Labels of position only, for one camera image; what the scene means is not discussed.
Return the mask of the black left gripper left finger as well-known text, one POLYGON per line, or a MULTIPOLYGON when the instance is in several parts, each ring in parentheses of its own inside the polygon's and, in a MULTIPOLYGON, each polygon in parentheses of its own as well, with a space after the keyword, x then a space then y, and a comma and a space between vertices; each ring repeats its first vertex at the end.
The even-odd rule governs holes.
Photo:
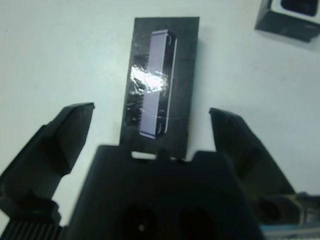
POLYGON ((64 107, 42 125, 0 176, 0 209, 11 219, 60 220, 53 195, 87 139, 95 105, 64 107))

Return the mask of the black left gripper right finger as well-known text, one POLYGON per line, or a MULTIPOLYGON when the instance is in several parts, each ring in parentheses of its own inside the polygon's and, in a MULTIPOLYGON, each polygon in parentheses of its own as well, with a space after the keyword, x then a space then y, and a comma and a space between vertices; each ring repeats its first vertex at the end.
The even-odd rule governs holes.
POLYGON ((296 191, 246 121, 230 111, 209 110, 216 151, 233 165, 247 198, 294 195, 296 191))

